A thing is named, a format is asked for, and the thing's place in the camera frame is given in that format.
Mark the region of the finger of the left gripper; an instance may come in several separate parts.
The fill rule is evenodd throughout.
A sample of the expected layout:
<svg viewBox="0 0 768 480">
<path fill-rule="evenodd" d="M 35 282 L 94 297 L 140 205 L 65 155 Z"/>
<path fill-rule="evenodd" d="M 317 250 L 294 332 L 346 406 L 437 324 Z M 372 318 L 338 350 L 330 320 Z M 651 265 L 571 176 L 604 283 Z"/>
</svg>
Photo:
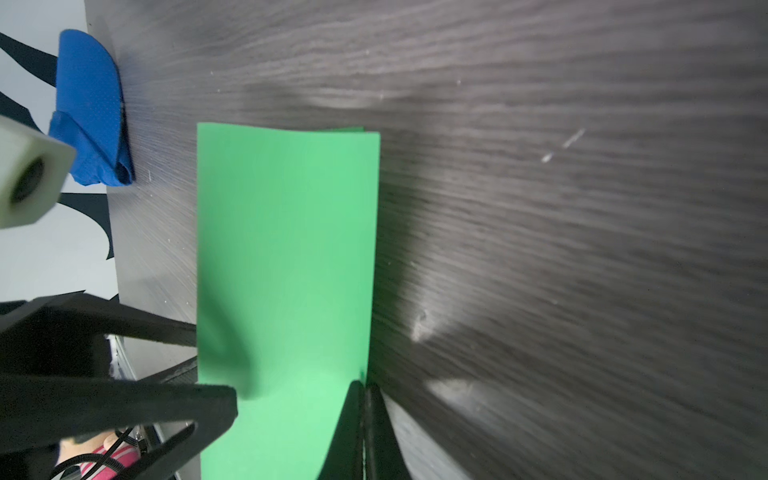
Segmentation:
<svg viewBox="0 0 768 480">
<path fill-rule="evenodd" d="M 106 337 L 194 347 L 196 326 L 81 291 L 1 304 L 3 375 L 106 375 Z"/>
<path fill-rule="evenodd" d="M 237 417 L 232 387 L 49 376 L 38 362 L 1 358 L 1 476 L 48 479 L 60 440 L 163 422 L 188 422 L 121 479 L 167 479 L 223 435 Z"/>
</svg>

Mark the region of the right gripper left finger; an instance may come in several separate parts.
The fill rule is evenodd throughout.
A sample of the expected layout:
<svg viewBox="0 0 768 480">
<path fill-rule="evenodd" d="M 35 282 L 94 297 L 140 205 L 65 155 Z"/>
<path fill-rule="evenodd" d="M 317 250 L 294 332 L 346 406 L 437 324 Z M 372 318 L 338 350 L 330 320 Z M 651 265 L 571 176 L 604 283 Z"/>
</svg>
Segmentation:
<svg viewBox="0 0 768 480">
<path fill-rule="evenodd" d="M 363 473 L 363 384 L 350 383 L 318 480 L 361 480 Z"/>
</svg>

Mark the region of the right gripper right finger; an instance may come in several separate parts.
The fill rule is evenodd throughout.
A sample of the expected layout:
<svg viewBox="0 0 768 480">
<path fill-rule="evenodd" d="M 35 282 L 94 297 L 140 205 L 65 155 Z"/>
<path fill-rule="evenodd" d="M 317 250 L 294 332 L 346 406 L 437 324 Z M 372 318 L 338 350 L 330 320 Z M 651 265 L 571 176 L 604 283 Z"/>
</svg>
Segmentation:
<svg viewBox="0 0 768 480">
<path fill-rule="evenodd" d="M 411 480 L 380 388 L 366 387 L 363 399 L 365 474 L 370 480 Z"/>
</svg>

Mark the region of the green square paper sheet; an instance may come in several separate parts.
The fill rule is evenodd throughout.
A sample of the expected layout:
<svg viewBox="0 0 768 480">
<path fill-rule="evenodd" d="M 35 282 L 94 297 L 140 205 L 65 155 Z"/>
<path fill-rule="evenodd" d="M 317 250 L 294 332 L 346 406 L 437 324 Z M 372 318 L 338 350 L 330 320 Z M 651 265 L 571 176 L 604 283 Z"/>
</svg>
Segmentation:
<svg viewBox="0 0 768 480">
<path fill-rule="evenodd" d="M 237 392 L 205 479 L 314 479 L 368 369 L 381 137 L 197 127 L 198 377 Z"/>
</svg>

